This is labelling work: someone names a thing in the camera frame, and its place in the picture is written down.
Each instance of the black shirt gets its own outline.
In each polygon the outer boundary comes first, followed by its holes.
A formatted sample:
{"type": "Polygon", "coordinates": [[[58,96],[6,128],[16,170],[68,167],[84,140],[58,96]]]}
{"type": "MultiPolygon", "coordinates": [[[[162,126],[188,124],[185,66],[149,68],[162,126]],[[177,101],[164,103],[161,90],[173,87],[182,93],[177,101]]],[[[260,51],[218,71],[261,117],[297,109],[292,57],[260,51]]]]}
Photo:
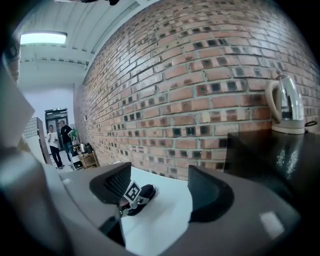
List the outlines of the black shirt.
{"type": "Polygon", "coordinates": [[[68,136],[68,133],[72,131],[72,129],[70,128],[70,126],[65,125],[64,127],[61,128],[61,136],[62,136],[62,142],[63,144],[66,144],[68,142],[71,142],[71,138],[68,136]]]}

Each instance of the kettle base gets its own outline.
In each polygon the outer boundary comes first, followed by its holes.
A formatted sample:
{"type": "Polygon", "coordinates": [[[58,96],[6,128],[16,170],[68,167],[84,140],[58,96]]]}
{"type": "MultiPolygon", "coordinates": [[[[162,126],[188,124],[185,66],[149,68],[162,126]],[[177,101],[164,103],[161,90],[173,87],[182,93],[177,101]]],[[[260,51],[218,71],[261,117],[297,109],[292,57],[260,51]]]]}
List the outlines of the kettle base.
{"type": "Polygon", "coordinates": [[[276,132],[284,133],[284,134],[304,134],[305,133],[305,128],[293,129],[293,128],[284,128],[284,127],[272,125],[271,129],[276,132]]]}

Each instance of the white wall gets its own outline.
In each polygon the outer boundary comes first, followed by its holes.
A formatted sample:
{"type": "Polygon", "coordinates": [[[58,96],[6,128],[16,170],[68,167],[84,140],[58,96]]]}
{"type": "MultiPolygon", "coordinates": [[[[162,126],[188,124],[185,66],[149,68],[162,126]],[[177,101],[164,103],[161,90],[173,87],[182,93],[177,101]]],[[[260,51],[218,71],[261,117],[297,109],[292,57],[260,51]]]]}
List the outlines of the white wall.
{"type": "Polygon", "coordinates": [[[19,88],[26,100],[34,108],[33,118],[40,118],[43,124],[44,134],[46,130],[46,110],[55,110],[57,108],[67,109],[68,123],[74,124],[74,87],[46,87],[46,88],[19,88]]]}

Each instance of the brick wall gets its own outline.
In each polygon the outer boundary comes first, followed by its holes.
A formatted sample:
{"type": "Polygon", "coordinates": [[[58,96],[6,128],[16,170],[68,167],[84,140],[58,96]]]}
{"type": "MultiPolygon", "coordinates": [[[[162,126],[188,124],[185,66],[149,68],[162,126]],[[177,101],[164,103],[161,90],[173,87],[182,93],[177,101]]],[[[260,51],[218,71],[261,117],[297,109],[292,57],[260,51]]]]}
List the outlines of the brick wall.
{"type": "Polygon", "coordinates": [[[104,45],[75,88],[75,123],[102,165],[186,180],[189,164],[223,170],[227,133],[271,127],[263,90],[276,69],[319,121],[318,65],[274,3],[163,0],[104,45]]]}

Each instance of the man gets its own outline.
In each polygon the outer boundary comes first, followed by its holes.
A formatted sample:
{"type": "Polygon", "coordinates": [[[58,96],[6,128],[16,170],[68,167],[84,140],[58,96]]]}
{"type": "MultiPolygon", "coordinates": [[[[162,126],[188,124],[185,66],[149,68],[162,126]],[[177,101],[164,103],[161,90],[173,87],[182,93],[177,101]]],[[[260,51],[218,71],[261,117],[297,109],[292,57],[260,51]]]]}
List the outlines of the man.
{"type": "Polygon", "coordinates": [[[61,170],[65,165],[62,164],[60,154],[59,154],[58,135],[56,132],[54,132],[54,127],[52,125],[49,126],[49,133],[47,134],[46,138],[49,143],[51,154],[56,163],[56,166],[58,166],[58,169],[61,170]]]}
{"type": "Polygon", "coordinates": [[[71,168],[73,168],[73,165],[71,163],[71,159],[70,159],[70,156],[69,156],[69,150],[70,150],[70,153],[73,156],[75,155],[75,152],[72,149],[69,149],[69,147],[72,146],[71,133],[72,133],[73,130],[70,128],[70,126],[65,124],[64,120],[60,120],[59,121],[59,126],[61,128],[60,134],[61,134],[61,137],[62,137],[62,143],[63,143],[64,151],[66,152],[66,155],[68,157],[69,166],[71,166],[71,168]]]}

